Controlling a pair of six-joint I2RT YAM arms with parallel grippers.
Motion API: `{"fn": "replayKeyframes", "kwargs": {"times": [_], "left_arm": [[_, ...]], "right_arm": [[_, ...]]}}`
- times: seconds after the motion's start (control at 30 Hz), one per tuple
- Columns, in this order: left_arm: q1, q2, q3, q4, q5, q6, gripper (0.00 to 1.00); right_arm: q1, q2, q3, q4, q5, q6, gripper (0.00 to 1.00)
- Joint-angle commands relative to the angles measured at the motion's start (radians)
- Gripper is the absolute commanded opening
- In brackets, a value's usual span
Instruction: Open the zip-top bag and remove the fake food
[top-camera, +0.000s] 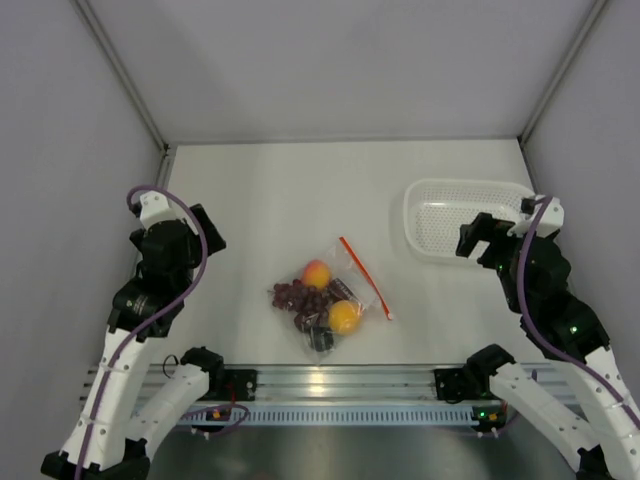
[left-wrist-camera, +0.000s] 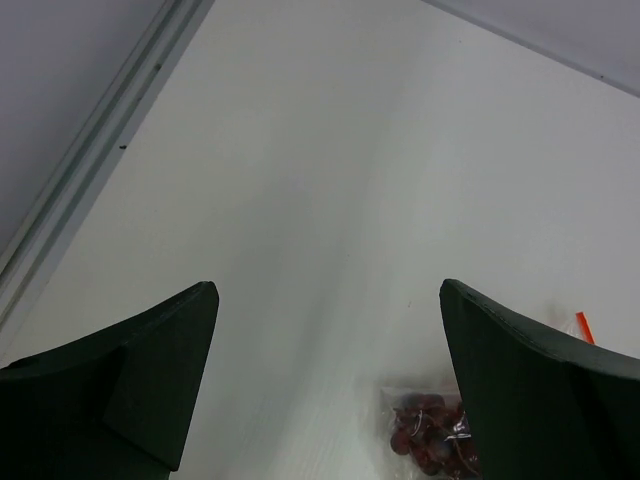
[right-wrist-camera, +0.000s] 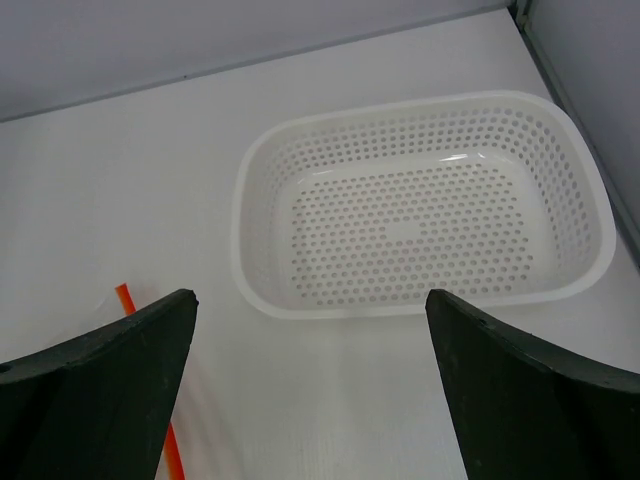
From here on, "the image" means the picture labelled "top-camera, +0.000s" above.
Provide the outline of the clear zip top bag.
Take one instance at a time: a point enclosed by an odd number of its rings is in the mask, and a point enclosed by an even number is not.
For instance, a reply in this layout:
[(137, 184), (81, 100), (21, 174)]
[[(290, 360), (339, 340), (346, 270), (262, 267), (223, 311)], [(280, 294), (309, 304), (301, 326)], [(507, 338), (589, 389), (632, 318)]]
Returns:
[[(306, 336), (296, 329), (294, 325), (294, 317), (298, 315), (298, 313), (275, 308), (272, 305), (272, 296), (270, 294), (270, 291), (276, 283), (292, 283), (295, 279), (301, 280), (305, 266), (314, 259), (325, 262), (332, 272), (331, 282), (325, 289), (321, 290), (328, 296), (329, 305), (320, 313), (316, 314), (323, 313), (327, 318), (328, 324), (329, 308), (340, 300), (349, 300), (358, 303), (362, 312), (361, 323), (358, 330), (355, 333), (346, 336), (336, 334), (332, 331), (335, 345), (332, 350), (324, 353), (318, 353), (312, 350), (309, 347)], [(274, 311), (276, 311), (284, 320), (286, 328), (293, 333), (294, 338), (300, 344), (302, 351), (315, 365), (325, 363), (327, 357), (338, 349), (341, 344), (348, 341), (349, 338), (353, 337), (363, 329), (363, 325), (367, 320), (378, 315), (382, 316), (387, 321), (391, 321), (393, 319), (392, 310), (385, 301), (381, 290), (376, 285), (373, 276), (369, 273), (365, 263), (356, 253), (351, 243), (343, 236), (338, 237), (326, 252), (311, 258), (294, 273), (276, 281), (268, 289), (268, 295), (269, 302)]]

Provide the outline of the dark red fake apple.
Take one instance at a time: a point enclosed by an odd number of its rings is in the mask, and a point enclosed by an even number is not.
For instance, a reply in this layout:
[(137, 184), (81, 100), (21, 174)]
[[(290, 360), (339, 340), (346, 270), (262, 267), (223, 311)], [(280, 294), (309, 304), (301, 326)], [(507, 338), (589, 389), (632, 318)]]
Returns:
[(321, 314), (294, 317), (294, 325), (298, 331), (306, 336), (309, 347), (318, 353), (328, 352), (335, 345), (334, 335), (328, 327), (326, 316)]

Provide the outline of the yellow fake peach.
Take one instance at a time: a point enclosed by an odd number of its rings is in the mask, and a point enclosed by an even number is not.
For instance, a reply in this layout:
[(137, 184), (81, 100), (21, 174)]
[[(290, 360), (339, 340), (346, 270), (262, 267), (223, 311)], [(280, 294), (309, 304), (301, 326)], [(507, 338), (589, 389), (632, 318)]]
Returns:
[(329, 308), (328, 314), (329, 328), (339, 335), (355, 333), (361, 323), (361, 307), (353, 301), (340, 300), (334, 303)]

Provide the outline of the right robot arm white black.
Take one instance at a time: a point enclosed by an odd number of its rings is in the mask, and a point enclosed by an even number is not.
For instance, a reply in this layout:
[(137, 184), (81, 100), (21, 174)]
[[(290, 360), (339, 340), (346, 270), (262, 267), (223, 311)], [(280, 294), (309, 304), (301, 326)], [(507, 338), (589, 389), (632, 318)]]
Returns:
[(460, 228), (456, 253), (496, 272), (521, 328), (564, 376), (582, 410), (574, 414), (527, 375), (505, 349), (489, 345), (462, 368), (463, 390), (495, 397), (526, 418), (579, 479), (639, 476), (639, 408), (625, 387), (609, 337), (595, 312), (568, 289), (569, 261), (555, 237), (511, 234), (513, 223), (480, 213)]

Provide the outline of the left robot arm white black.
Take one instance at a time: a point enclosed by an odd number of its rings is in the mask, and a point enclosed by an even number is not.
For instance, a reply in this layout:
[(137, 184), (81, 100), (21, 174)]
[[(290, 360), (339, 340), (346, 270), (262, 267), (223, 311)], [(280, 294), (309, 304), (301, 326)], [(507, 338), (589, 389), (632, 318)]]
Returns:
[(193, 347), (169, 382), (136, 407), (155, 353), (204, 272), (203, 259), (226, 247), (200, 204), (189, 209), (194, 227), (162, 196), (138, 206), (143, 226), (130, 240), (142, 259), (114, 296), (102, 361), (76, 426), (42, 462), (42, 474), (54, 479), (146, 478), (159, 446), (191, 405), (225, 390), (223, 358)]

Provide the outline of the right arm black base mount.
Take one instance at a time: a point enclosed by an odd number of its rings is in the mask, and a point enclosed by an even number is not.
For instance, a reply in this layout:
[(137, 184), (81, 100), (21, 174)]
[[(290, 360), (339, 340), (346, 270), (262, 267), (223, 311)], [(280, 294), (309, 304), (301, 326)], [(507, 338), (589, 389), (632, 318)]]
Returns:
[(467, 367), (435, 369), (434, 380), (437, 399), (449, 404), (494, 398), (488, 387), (488, 378), (473, 373)]

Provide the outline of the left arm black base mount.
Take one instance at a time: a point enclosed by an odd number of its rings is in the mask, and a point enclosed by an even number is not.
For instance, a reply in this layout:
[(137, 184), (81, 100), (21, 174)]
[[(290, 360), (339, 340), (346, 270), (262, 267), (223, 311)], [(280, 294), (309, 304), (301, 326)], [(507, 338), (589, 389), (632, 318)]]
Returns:
[(222, 403), (252, 402), (255, 400), (258, 371), (222, 367), (210, 375), (209, 390), (204, 400)]

